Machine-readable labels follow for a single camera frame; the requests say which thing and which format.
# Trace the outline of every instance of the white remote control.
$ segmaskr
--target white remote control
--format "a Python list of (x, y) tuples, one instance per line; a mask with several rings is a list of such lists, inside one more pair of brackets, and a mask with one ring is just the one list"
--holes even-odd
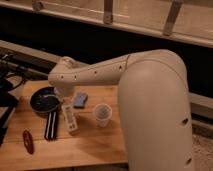
[(72, 105), (62, 105), (62, 112), (66, 122), (68, 132), (73, 132), (78, 129), (76, 118), (73, 113)]

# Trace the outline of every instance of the black handle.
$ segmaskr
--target black handle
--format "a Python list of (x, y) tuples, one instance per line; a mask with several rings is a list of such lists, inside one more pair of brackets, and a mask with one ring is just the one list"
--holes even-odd
[(46, 129), (44, 134), (44, 138), (46, 140), (56, 139), (57, 126), (58, 126), (58, 112), (57, 110), (55, 110), (48, 114)]

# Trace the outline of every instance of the black frying pan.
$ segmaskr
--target black frying pan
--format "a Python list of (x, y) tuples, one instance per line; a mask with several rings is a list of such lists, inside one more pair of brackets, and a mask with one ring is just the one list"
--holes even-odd
[(45, 87), (36, 91), (30, 100), (32, 109), (39, 114), (47, 114), (47, 123), (44, 138), (53, 140), (56, 138), (58, 122), (59, 100), (55, 96), (53, 87)]

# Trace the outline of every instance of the white cup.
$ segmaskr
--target white cup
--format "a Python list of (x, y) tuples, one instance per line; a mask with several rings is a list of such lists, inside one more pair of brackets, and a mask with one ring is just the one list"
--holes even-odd
[(106, 103), (98, 104), (93, 108), (93, 115), (96, 118), (97, 124), (100, 127), (105, 127), (112, 117), (112, 108)]

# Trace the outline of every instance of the wooden cutting board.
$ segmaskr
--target wooden cutting board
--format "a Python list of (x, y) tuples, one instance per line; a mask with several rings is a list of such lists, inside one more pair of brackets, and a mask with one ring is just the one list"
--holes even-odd
[[(88, 94), (85, 108), (74, 110), (79, 129), (74, 134), (69, 134), (60, 113), (55, 141), (44, 139), (46, 118), (34, 113), (29, 104), (32, 94), (46, 86), (49, 86), (47, 81), (28, 81), (25, 84), (19, 105), (9, 123), (4, 143), (0, 147), (0, 170), (127, 162), (117, 108), (117, 86), (76, 87), (75, 93)], [(102, 102), (109, 104), (113, 111), (112, 119), (105, 128), (98, 127), (92, 115), (93, 107)], [(29, 130), (33, 136), (35, 148), (33, 155), (27, 153), (24, 147), (22, 137), (24, 130)]]

